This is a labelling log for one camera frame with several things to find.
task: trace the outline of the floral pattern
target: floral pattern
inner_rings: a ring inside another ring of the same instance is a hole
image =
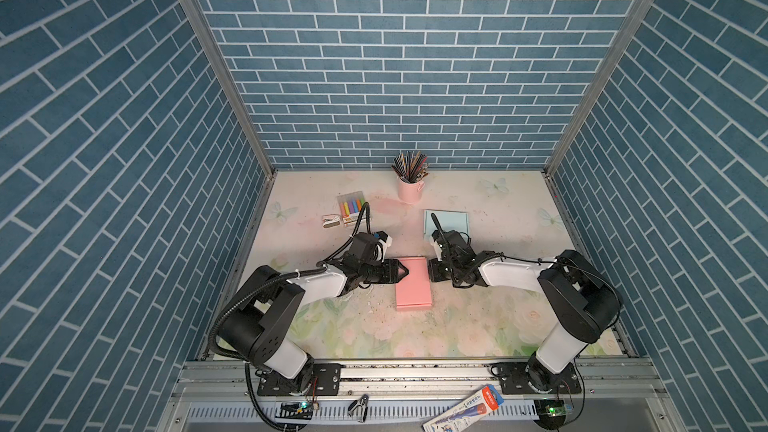
[[[265,221],[278,227],[262,223],[246,270],[261,264],[282,272],[313,266],[350,233],[344,227],[323,229],[320,216],[333,212],[337,195],[355,190],[371,203],[372,228],[393,237],[387,253],[392,257],[434,257],[423,239],[427,208],[466,210],[475,250],[540,257],[573,247],[560,216],[548,212],[555,206],[541,174],[433,172],[429,178],[422,201],[410,206],[397,199],[391,173],[282,172],[272,192],[279,202],[265,214]],[[302,307],[288,337],[315,358],[527,356],[555,323],[549,302],[535,292],[456,289],[441,282],[432,284],[431,309],[397,312],[395,288],[380,285]],[[620,349],[606,331],[584,353],[620,354]]]

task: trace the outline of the brick wallpaper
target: brick wallpaper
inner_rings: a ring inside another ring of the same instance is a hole
[[[200,0],[279,168],[542,168],[632,0]]]
[[[263,174],[177,0],[0,0],[0,430],[145,430]]]
[[[556,183],[689,430],[768,430],[768,0],[656,0]]]

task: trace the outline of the pink cup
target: pink cup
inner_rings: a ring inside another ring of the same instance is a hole
[[[409,184],[401,178],[397,179],[397,196],[406,204],[415,204],[421,200],[423,190],[424,180],[419,180],[415,184]]]

